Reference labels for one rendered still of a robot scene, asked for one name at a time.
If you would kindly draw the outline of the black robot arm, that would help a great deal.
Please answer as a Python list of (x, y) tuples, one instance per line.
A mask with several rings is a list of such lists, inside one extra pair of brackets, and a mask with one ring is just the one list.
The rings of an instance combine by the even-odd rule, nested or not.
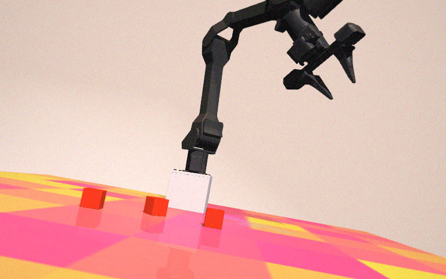
[[(303, 30), (304, 35), (287, 51), (296, 64), (304, 66), (303, 59), (315, 48), (321, 47), (318, 41), (320, 34), (311, 26), (314, 22), (309, 15), (322, 20), (341, 1), (343, 0), (266, 0), (228, 12), (223, 20), (209, 29), (202, 41), (206, 69), (200, 112), (182, 141), (182, 149), (188, 150), (186, 167), (182, 171), (207, 175), (208, 154), (215, 155), (224, 127), (217, 117), (222, 72), (238, 44), (240, 32), (244, 28), (275, 20), (274, 30), (281, 33), (287, 31), (293, 40), (307, 26)], [(230, 40), (217, 35), (228, 27), (233, 29)]]

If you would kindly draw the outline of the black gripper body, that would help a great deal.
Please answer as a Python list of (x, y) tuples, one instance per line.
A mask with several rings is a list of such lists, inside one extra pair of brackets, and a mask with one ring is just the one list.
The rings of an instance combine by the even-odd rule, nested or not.
[[(293, 69), (287, 76), (283, 78), (283, 85), (287, 90), (298, 90), (304, 86), (304, 84), (299, 84), (298, 81), (302, 79), (306, 74), (313, 75), (313, 71), (320, 66), (325, 60), (331, 57), (333, 52), (343, 44), (355, 45), (366, 35), (360, 26), (354, 23), (346, 23), (340, 30), (334, 34), (336, 39), (332, 44), (328, 44), (321, 31), (318, 30), (317, 26), (311, 24), (311, 26), (320, 34), (318, 41), (321, 44), (319, 49), (315, 48), (310, 52), (303, 61), (308, 64), (299, 69)], [(306, 26), (307, 27), (307, 26)], [(304, 35), (302, 28), (293, 38), (293, 45)]]

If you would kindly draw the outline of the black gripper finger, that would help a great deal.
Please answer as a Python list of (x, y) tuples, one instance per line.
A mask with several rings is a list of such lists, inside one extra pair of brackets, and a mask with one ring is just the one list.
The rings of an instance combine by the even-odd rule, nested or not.
[(318, 75), (306, 74), (302, 79), (298, 81), (298, 83), (304, 85), (310, 85), (315, 89), (317, 89), (322, 94), (324, 94), (324, 96), (326, 96), (330, 100), (333, 99), (332, 94), (330, 93), (327, 86)]
[(356, 83), (354, 68), (353, 68), (353, 50), (355, 46), (343, 44), (337, 48), (332, 54), (338, 59), (343, 67), (346, 75), (352, 83)]

